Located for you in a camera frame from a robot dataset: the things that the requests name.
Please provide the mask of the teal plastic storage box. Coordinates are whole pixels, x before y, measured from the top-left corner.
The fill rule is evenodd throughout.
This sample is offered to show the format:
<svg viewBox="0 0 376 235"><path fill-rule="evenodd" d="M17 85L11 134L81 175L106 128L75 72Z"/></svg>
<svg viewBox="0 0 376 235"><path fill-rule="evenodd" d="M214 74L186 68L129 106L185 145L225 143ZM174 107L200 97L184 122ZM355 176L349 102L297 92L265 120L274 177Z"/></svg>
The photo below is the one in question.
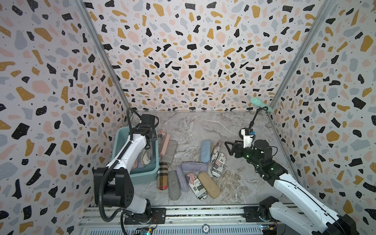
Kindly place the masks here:
<svg viewBox="0 0 376 235"><path fill-rule="evenodd" d="M122 147L126 144L129 135L129 127L121 127L117 130L114 149L112 153L112 160L115 159ZM137 167L130 171L130 178L134 185L148 184L157 179L157 173L159 170L159 147L158 141L152 142L152 160L151 163L140 168Z"/></svg>

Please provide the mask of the grey-beige glasses case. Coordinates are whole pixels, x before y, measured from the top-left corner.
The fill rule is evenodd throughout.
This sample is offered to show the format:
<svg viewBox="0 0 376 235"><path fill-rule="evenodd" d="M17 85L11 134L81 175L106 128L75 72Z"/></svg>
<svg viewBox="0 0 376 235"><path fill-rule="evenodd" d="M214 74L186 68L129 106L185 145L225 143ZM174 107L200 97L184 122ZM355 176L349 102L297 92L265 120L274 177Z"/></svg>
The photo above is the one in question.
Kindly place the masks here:
<svg viewBox="0 0 376 235"><path fill-rule="evenodd" d="M172 164L177 147L178 147L178 142L175 140L170 140L168 142L165 155L161 158L161 162Z"/></svg>

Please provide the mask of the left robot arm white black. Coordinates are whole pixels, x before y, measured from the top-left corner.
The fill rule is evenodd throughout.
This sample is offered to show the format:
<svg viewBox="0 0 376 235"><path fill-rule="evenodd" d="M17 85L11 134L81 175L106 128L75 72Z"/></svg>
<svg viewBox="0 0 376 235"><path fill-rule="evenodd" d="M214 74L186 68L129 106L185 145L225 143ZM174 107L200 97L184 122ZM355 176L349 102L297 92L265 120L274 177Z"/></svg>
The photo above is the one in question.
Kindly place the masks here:
<svg viewBox="0 0 376 235"><path fill-rule="evenodd" d="M129 134L119 153L107 166L94 171L95 203L106 222L111 221L119 212L149 212L150 202L134 193L130 172L142 150L152 148L152 142L157 140L159 118L150 114L136 113L136 116L140 123L134 127L130 118L127 118Z"/></svg>

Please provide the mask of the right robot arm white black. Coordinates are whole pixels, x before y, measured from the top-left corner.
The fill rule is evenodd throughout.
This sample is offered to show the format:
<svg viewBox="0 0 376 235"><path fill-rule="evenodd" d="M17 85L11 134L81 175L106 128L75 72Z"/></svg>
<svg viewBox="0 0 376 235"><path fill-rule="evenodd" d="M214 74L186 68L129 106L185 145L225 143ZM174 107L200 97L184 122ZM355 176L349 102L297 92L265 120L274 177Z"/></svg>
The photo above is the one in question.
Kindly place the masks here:
<svg viewBox="0 0 376 235"><path fill-rule="evenodd" d="M303 213L291 210L270 196L259 203L258 215L265 222L280 221L301 235L356 235L356 222L340 215L304 189L288 171L273 160L272 147L266 140L256 140L251 147L241 141L224 143L229 154L244 158L255 172L272 187L287 196Z"/></svg>

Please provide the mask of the pink glasses case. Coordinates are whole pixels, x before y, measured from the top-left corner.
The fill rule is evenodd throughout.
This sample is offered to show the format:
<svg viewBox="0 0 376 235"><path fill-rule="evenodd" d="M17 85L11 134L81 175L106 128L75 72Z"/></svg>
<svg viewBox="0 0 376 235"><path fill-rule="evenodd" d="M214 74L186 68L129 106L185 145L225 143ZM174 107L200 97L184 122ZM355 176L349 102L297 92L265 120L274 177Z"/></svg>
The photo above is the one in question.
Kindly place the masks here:
<svg viewBox="0 0 376 235"><path fill-rule="evenodd" d="M131 168L131 171L133 171L134 169L138 168L138 159L134 162L132 168Z"/></svg>
<svg viewBox="0 0 376 235"><path fill-rule="evenodd" d="M159 157L163 157L167 151L170 135L167 133L159 142Z"/></svg>

